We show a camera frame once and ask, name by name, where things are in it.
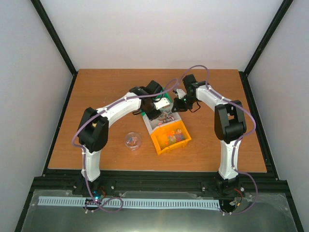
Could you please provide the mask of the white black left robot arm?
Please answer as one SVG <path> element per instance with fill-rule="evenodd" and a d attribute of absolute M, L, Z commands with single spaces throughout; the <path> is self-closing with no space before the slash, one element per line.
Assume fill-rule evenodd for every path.
<path fill-rule="evenodd" d="M 80 125 L 72 139 L 73 146 L 82 150 L 83 177 L 93 182 L 100 176 L 100 154 L 108 141 L 109 128 L 129 113 L 145 113 L 150 120 L 158 118 L 160 110 L 155 106 L 155 98 L 163 88 L 154 80 L 146 87 L 134 87 L 113 103 L 84 111 Z"/>

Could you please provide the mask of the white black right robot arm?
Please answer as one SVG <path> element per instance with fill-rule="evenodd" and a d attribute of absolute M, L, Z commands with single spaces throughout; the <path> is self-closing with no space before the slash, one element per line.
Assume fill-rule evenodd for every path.
<path fill-rule="evenodd" d="M 216 177 L 216 189 L 220 195 L 229 194 L 238 186 L 238 152 L 240 137 L 247 130 L 242 103 L 219 95 L 205 81 L 198 82 L 194 75 L 183 78 L 186 91 L 174 91 L 176 98 L 172 112 L 193 112 L 193 104 L 205 103 L 214 111 L 214 131 L 221 145 L 221 161 Z"/>

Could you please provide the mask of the orange plastic bin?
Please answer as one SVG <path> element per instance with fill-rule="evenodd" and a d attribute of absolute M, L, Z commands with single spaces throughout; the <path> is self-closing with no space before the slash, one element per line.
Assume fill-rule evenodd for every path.
<path fill-rule="evenodd" d="M 182 120 L 157 127 L 150 137 L 158 155 L 185 147 L 192 140 Z"/>

